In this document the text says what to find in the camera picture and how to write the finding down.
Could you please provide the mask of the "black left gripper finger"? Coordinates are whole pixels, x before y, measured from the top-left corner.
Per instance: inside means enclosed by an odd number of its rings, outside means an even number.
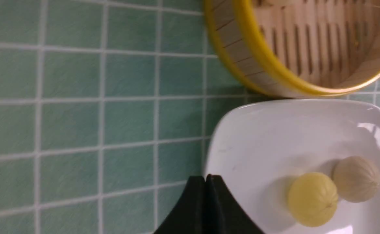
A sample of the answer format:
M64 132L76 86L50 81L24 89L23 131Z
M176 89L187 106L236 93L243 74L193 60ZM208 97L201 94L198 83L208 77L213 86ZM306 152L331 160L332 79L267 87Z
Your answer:
M220 175L209 174L205 184L206 234L263 234L245 213Z

